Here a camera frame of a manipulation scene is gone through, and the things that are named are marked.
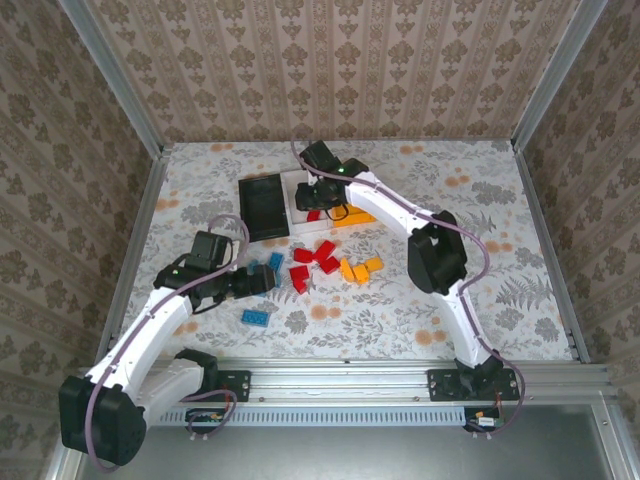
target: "floral tablecloth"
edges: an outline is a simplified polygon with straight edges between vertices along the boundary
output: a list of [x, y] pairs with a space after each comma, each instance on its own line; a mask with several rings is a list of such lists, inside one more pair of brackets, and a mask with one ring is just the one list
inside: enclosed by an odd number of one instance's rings
[[[491, 271], [471, 289], [493, 345], [518, 360], [570, 360], [568, 341], [540, 252], [514, 155], [507, 141], [327, 142], [340, 158], [365, 162], [410, 201], [449, 210], [478, 234], [491, 253]], [[288, 143], [175, 145], [156, 205], [125, 321], [142, 308], [160, 269], [189, 251], [197, 230], [218, 213], [239, 214], [238, 180], [293, 170]], [[239, 238], [239, 231], [221, 228]], [[379, 256], [385, 267], [362, 286], [340, 273], [312, 267], [309, 293], [298, 295], [288, 277], [296, 247], [323, 239], [338, 245], [352, 265]], [[228, 357], [446, 358], [454, 357], [447, 325], [429, 295], [406, 273], [406, 245], [379, 222], [267, 240], [250, 245], [244, 264], [285, 256], [281, 288], [266, 297], [230, 300], [193, 316], [174, 333], [165, 353], [185, 347]], [[465, 241], [467, 269], [482, 254]], [[244, 309], [269, 312], [267, 328], [250, 327]]]

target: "ventilation grille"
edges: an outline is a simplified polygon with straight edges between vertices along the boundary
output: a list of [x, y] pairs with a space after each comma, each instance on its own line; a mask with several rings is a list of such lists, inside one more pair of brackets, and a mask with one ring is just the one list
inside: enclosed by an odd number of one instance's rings
[[[187, 425], [188, 408], [175, 407], [156, 423], [163, 427]], [[268, 408], [238, 407], [227, 425], [237, 427], [385, 427], [464, 425], [464, 407], [404, 408]], [[213, 426], [193, 422], [194, 426]]]

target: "black bracket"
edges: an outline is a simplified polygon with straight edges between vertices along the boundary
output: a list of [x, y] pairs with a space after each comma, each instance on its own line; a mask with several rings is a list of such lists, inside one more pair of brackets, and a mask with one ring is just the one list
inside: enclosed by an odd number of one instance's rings
[[520, 399], [516, 374], [509, 368], [503, 368], [485, 382], [482, 388], [470, 391], [461, 379], [462, 374], [455, 368], [427, 371], [429, 400], [432, 402], [487, 401], [493, 402], [497, 394], [503, 401]]
[[[446, 210], [433, 218], [457, 225], [455, 217]], [[467, 276], [466, 263], [467, 253], [458, 232], [428, 223], [414, 229], [409, 237], [409, 277], [423, 292], [448, 295], [449, 288]]]

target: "orange block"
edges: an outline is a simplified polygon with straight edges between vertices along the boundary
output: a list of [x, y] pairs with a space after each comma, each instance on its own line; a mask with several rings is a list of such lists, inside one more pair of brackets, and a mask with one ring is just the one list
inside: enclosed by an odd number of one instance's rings
[[382, 263], [380, 257], [374, 257], [364, 262], [364, 266], [367, 267], [367, 270], [369, 271], [369, 273], [371, 273], [382, 270], [384, 268], [384, 263]]
[[333, 207], [331, 216], [333, 218], [342, 218], [347, 214], [347, 212], [348, 215], [346, 218], [342, 220], [335, 220], [333, 222], [334, 227], [346, 227], [349, 225], [359, 225], [361, 223], [371, 223], [376, 221], [375, 217], [369, 215], [358, 207], [354, 207], [353, 205], [347, 205], [346, 210], [342, 206]]
[[367, 271], [367, 267], [364, 265], [356, 265], [353, 267], [353, 274], [356, 276], [356, 282], [358, 282], [358, 285], [362, 285], [369, 281], [369, 272]]
[[342, 278], [347, 282], [353, 282], [356, 279], [353, 270], [351, 270], [351, 265], [349, 265], [349, 261], [346, 258], [340, 260], [340, 273], [342, 273]]

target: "black tray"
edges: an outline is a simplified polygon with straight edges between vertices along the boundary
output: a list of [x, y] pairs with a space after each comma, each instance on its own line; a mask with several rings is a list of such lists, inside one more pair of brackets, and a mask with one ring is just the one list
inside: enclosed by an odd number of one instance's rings
[[249, 228], [251, 242], [288, 237], [280, 174], [238, 181], [240, 216]]

